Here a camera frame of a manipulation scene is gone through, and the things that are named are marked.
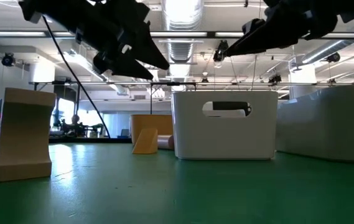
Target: white plastic bin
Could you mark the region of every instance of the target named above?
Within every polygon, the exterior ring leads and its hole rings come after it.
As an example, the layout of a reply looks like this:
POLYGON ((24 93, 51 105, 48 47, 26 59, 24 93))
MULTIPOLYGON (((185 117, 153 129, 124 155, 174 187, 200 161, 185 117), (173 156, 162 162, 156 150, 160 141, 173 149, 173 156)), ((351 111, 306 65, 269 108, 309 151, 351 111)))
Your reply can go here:
POLYGON ((180 159, 272 158, 277 100, 274 91, 173 93, 175 155, 180 159), (206 116, 203 106, 210 101, 247 102, 251 111, 240 118, 206 116))
POLYGON ((354 85, 280 104, 276 139, 281 152, 354 162, 354 85))

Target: wooden block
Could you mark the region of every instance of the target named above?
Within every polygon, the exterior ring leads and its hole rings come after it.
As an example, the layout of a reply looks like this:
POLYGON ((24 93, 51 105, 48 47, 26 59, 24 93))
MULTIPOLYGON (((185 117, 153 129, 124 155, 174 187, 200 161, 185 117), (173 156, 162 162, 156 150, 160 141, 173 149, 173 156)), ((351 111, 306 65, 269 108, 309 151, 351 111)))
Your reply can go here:
POLYGON ((1 115, 0 181, 49 177, 48 136, 56 95, 6 88, 1 115))
POLYGON ((174 150, 174 136, 172 135, 159 135, 157 137, 157 145, 159 149, 174 150))
POLYGON ((135 114, 131 115, 131 140, 136 141, 145 128, 156 128, 159 135, 173 134, 171 115, 135 114))
POLYGON ((133 154, 153 154, 157 152, 157 129, 146 128, 141 131, 134 146, 133 154))

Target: desk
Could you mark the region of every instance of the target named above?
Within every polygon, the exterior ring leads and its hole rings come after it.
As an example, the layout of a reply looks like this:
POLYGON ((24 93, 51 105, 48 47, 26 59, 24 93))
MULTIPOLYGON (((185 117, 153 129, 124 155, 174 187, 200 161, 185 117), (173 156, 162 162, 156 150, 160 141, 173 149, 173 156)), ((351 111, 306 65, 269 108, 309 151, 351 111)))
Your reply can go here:
POLYGON ((51 178, 0 183, 0 223, 354 223, 354 164, 179 161, 130 144, 50 146, 51 178))

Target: tan wooden block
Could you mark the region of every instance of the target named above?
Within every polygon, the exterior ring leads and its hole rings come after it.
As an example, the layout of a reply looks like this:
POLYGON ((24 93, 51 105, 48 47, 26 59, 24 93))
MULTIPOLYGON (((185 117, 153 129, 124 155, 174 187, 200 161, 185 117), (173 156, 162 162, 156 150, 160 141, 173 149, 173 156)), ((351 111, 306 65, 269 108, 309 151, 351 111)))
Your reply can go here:
POLYGON ((50 118, 56 95, 6 88, 1 115, 0 181, 48 177, 50 118))
POLYGON ((157 152, 157 129, 146 128, 141 131, 134 146, 133 154, 153 154, 157 152))

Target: ceiling pipe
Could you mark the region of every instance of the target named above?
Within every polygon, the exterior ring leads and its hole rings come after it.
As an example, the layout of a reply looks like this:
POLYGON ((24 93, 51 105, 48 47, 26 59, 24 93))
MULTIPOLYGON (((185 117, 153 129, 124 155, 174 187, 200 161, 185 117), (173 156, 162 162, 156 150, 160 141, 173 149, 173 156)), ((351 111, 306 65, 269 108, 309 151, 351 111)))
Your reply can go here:
MULTIPOLYGON (((167 31, 191 31, 199 28, 203 17, 203 0, 162 0, 162 7, 167 31)), ((171 76, 187 77, 189 75, 194 47, 194 43, 171 42, 167 44, 169 61, 177 63, 170 65, 171 76)), ((175 79, 177 82, 184 80, 186 81, 186 78, 175 79)), ((185 88, 175 86, 172 89, 182 91, 185 88)))
POLYGON ((327 44, 304 55, 304 57, 302 58, 302 63, 303 64, 310 64, 310 63, 317 62, 319 60, 322 60, 322 59, 328 57, 329 55, 334 54, 335 52, 338 52, 339 50, 344 49, 345 47, 350 46, 351 44, 354 44, 354 40, 329 41, 327 44))

